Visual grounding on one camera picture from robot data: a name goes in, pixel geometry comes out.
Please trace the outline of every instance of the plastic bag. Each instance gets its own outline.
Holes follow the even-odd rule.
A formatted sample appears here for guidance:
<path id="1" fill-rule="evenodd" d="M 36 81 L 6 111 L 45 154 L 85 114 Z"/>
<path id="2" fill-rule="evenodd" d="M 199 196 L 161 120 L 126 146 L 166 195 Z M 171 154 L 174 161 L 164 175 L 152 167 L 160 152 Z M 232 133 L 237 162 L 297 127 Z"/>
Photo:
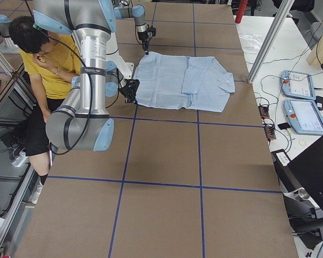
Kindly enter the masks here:
<path id="1" fill-rule="evenodd" d="M 246 53 L 257 54 L 261 49 L 263 39 L 262 35 L 256 33 L 239 34 L 243 51 Z"/>

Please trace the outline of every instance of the black shorts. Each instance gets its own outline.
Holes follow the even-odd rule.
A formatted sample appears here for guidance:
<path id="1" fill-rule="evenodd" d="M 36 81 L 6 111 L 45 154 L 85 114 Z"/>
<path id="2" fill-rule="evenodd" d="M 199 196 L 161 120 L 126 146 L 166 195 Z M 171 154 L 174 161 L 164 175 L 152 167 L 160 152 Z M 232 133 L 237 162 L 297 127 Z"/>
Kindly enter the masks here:
<path id="1" fill-rule="evenodd" d="M 55 111 L 63 102 L 63 99 L 47 98 L 49 110 Z M 34 156 L 49 151 L 49 140 L 45 132 L 43 113 L 38 104 L 33 106 L 27 126 L 25 153 L 26 156 Z"/>

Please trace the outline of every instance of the brown cardboard table surface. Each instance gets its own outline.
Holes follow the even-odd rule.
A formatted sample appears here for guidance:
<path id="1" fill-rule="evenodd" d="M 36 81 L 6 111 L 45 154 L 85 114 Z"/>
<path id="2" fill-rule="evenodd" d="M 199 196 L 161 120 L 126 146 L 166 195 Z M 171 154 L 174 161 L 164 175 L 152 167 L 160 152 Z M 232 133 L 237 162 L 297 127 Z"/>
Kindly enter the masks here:
<path id="1" fill-rule="evenodd" d="M 119 98 L 107 151 L 56 157 L 15 258 L 298 257 L 230 7 L 144 5 L 150 51 L 214 56 L 236 92 L 222 113 Z M 117 28 L 137 65 L 132 20 Z"/>

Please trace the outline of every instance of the black hair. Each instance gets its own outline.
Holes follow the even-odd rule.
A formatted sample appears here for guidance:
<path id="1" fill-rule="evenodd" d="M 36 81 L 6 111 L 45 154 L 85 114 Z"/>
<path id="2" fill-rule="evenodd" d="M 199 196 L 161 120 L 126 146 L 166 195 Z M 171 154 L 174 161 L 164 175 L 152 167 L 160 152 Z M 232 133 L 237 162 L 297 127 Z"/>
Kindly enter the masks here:
<path id="1" fill-rule="evenodd" d="M 49 42 L 47 31 L 40 31 L 33 27 L 34 19 L 32 16 L 19 16 L 15 18 L 9 26 L 10 37 L 18 47 L 31 54 L 41 51 L 43 44 Z"/>

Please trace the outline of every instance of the yellow t-shirt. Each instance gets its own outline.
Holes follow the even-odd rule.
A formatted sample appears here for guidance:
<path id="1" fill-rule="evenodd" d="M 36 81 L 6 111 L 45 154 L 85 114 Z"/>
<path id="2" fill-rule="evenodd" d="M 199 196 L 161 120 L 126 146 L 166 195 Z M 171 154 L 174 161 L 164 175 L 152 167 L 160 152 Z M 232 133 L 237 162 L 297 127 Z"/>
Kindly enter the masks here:
<path id="1" fill-rule="evenodd" d="M 62 35 L 61 41 L 79 54 L 71 36 Z M 33 54 L 25 53 L 21 49 L 20 54 L 23 58 L 25 71 L 29 75 L 40 74 L 42 76 L 42 83 L 47 98 L 63 99 L 67 97 L 72 88 L 69 82 L 36 64 L 33 60 Z M 54 46 L 53 51 L 45 56 L 61 70 L 80 74 L 80 60 L 63 44 L 57 43 Z"/>

